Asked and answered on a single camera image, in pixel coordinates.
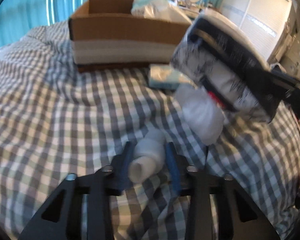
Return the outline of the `black white tissue pack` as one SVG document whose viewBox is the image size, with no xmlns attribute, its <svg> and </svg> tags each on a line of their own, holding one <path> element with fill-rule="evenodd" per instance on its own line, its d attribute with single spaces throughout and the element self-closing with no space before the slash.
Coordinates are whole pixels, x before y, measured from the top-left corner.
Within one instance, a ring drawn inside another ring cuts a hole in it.
<svg viewBox="0 0 300 240">
<path fill-rule="evenodd" d="M 249 38 L 222 14 L 205 9 L 187 29 L 170 63 L 216 97 L 222 109 L 271 122 L 280 104 L 271 68 Z"/>
</svg>

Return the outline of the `white cloth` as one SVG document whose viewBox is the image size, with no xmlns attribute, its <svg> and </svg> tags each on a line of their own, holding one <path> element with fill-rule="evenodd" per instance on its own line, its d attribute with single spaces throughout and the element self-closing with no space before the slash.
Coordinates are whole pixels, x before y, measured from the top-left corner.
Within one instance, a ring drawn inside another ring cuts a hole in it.
<svg viewBox="0 0 300 240">
<path fill-rule="evenodd" d="M 221 135 L 224 115 L 205 88 L 179 85 L 174 98 L 179 103 L 184 120 L 204 145 L 216 143 Z"/>
</svg>

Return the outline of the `small teal tissue packet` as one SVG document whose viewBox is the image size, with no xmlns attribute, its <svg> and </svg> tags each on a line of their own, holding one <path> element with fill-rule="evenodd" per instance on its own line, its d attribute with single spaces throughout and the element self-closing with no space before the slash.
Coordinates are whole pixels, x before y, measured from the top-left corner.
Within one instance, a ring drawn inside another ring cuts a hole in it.
<svg viewBox="0 0 300 240">
<path fill-rule="evenodd" d="M 153 89 L 176 90 L 180 85 L 194 86 L 192 80 L 169 64 L 150 64 L 148 85 Z"/>
</svg>

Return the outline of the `teal white wipes pack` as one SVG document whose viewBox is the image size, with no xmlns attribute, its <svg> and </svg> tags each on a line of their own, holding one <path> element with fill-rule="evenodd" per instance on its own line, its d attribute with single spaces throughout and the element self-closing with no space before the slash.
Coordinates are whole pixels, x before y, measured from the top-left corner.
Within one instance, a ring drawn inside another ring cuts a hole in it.
<svg viewBox="0 0 300 240">
<path fill-rule="evenodd" d="M 192 23 L 183 11 L 170 0 L 134 0 L 131 14 L 168 22 Z"/>
</svg>

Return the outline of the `white louvered wardrobe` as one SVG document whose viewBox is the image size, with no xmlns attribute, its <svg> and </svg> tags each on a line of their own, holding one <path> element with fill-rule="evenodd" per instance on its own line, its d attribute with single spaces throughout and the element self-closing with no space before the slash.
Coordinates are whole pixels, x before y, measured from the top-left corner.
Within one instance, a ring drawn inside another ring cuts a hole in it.
<svg viewBox="0 0 300 240">
<path fill-rule="evenodd" d="M 275 57 L 287 31 L 292 0 L 223 0 L 221 13 L 245 33 L 268 62 Z"/>
</svg>

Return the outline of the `checkered bed cover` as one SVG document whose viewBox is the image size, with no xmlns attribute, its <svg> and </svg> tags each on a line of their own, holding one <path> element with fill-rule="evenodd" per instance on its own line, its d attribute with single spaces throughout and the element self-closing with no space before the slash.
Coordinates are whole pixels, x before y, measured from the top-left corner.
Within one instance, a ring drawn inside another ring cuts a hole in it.
<svg viewBox="0 0 300 240">
<path fill-rule="evenodd" d="M 17 239 L 67 174 L 94 173 L 152 128 L 196 167 L 231 174 L 280 237 L 289 234 L 298 216 L 300 132 L 284 104 L 269 124 L 228 116 L 205 148 L 172 93 L 148 87 L 147 70 L 79 73 L 67 22 L 0 48 L 0 226 Z"/>
</svg>

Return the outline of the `brown cardboard box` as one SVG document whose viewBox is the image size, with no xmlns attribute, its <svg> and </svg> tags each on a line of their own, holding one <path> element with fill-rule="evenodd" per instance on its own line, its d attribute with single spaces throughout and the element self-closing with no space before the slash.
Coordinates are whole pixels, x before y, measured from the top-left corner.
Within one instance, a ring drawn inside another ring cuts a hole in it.
<svg viewBox="0 0 300 240">
<path fill-rule="evenodd" d="M 68 19 L 74 63 L 169 63 L 191 21 L 133 15 L 134 0 L 87 0 Z"/>
</svg>

